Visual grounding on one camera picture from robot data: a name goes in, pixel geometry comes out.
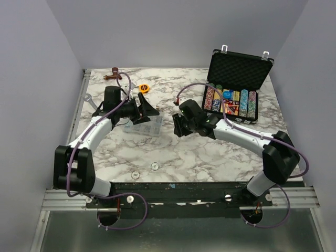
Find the red gold card deck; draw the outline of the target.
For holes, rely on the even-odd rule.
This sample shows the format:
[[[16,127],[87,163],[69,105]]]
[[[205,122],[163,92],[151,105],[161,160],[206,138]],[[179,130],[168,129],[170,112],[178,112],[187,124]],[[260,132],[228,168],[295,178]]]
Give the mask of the red gold card deck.
[[[225,103],[224,112],[226,114],[237,116],[239,114],[239,103]]]

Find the white red poker chip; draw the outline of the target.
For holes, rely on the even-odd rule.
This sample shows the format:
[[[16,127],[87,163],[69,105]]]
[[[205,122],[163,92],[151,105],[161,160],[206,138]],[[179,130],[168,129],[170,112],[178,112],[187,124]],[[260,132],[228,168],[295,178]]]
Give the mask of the white red poker chip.
[[[134,171],[131,174],[132,179],[137,180],[140,178],[140,173],[138,171]]]

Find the blue round dealer chip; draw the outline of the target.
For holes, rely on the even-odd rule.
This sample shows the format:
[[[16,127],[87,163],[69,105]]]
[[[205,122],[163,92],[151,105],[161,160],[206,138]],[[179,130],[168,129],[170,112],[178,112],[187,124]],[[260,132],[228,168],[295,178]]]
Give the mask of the blue round dealer chip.
[[[231,90],[223,90],[223,98],[226,100],[232,100],[233,98],[233,92]]]

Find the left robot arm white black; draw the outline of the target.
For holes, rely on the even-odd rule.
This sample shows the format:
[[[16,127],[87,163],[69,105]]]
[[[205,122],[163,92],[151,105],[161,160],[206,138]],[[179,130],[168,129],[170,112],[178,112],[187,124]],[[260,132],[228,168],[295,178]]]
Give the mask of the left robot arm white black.
[[[142,93],[138,93],[140,105],[134,98],[121,99],[122,89],[116,86],[105,88],[104,100],[92,115],[91,121],[83,133],[67,146],[60,145],[55,150],[53,186],[76,194],[98,196],[104,207],[116,203],[116,194],[112,183],[96,177],[93,154],[100,142],[116,127],[120,119],[129,118],[133,124],[150,121],[158,116]]]

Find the white green poker chip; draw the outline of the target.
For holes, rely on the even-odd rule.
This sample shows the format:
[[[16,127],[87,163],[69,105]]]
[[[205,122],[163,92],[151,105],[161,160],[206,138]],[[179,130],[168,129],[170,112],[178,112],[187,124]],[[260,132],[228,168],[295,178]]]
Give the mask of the white green poker chip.
[[[157,162],[153,162],[153,163],[151,164],[151,169],[152,169],[153,171],[157,171],[159,168],[160,168],[160,165],[159,165]]]

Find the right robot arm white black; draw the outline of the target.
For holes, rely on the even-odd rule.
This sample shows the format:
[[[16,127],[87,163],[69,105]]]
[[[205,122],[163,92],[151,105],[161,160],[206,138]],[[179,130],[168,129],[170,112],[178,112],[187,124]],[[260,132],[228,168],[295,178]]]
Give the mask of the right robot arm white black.
[[[207,113],[194,100],[187,100],[172,116],[174,134],[184,137],[197,133],[202,137],[236,144],[262,158],[263,169],[244,186],[242,201],[249,206],[274,185],[285,184],[300,161],[287,133],[275,134],[237,126],[218,114]]]

